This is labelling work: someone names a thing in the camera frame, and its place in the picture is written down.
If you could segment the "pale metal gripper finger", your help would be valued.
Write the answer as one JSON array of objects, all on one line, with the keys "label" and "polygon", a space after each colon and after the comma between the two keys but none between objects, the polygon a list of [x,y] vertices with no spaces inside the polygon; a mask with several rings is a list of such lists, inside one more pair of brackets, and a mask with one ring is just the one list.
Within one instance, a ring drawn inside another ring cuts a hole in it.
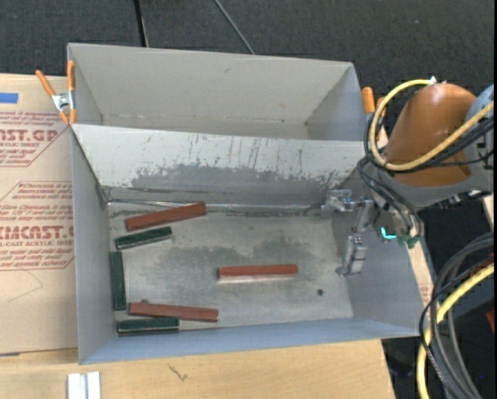
[{"label": "pale metal gripper finger", "polygon": [[351,190],[329,190],[321,205],[321,216],[330,218],[335,213],[352,212],[360,207],[362,207],[362,200],[353,199]]},{"label": "pale metal gripper finger", "polygon": [[336,273],[341,277],[350,277],[362,271],[366,260],[368,247],[361,235],[347,237],[346,247],[341,257],[341,264]]}]

